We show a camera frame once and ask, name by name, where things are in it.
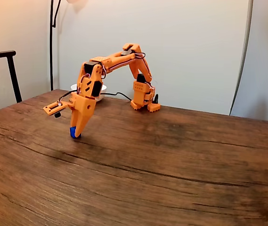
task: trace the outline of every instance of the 3d printed robot arm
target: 3d printed robot arm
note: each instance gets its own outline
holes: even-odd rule
[[[102,80],[108,73],[129,65],[136,79],[134,81],[134,98],[130,105],[139,109],[145,105],[150,112],[158,111],[158,95],[155,88],[150,84],[152,75],[145,60],[145,53],[141,52],[138,44],[125,44],[123,52],[118,52],[107,57],[95,57],[81,66],[77,80],[77,90],[71,93],[68,102],[58,101],[44,107],[48,115],[57,114],[69,107],[72,110],[70,134],[73,138],[79,137],[87,122],[94,113],[96,100],[99,98]]]

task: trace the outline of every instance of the wooden table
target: wooden table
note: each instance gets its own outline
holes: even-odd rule
[[[64,93],[0,110],[0,226],[268,226],[268,122],[105,98],[72,139]]]

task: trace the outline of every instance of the chair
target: chair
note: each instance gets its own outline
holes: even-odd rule
[[[13,63],[13,56],[15,55],[16,55],[15,51],[0,52],[0,58],[3,58],[3,57],[7,58],[11,82],[12,82],[13,90],[16,96],[16,102],[19,103],[22,101],[22,97],[21,97],[19,85],[17,83],[15,65]]]

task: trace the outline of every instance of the floor lamp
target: floor lamp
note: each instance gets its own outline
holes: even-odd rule
[[[78,0],[67,0],[68,3],[75,3]],[[53,28],[56,28],[56,21],[57,21],[57,13],[60,6],[61,0],[58,1],[57,10],[55,12],[55,16],[53,19],[53,4],[54,0],[51,0],[51,7],[50,7],[50,85],[51,85],[51,91],[53,90],[53,51],[52,51],[52,37],[53,37]]]

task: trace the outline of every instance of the black wire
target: black wire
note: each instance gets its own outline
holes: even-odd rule
[[[131,98],[129,98],[127,95],[121,93],[121,92],[117,92],[117,93],[101,93],[101,95],[111,95],[111,96],[116,96],[117,94],[121,94],[123,95],[125,98],[127,98],[128,100],[132,100]]]
[[[76,91],[77,91],[77,90],[71,90],[71,91],[69,91],[69,92],[63,94],[63,95],[58,99],[58,101],[60,102],[61,99],[63,99],[65,96],[69,95],[69,94],[72,93],[72,92],[76,92]]]
[[[57,13],[58,13],[58,9],[59,9],[59,5],[60,5],[60,1],[58,1],[58,5],[57,5],[57,11],[55,12],[55,16],[54,16],[54,22],[53,22],[53,27],[55,28],[57,25]]]
[[[135,54],[135,58],[136,58],[136,59],[140,59],[140,60],[143,59],[143,58],[145,58],[145,56],[146,56],[146,53],[143,53],[143,52],[141,52],[141,53],[136,53],[136,54]]]

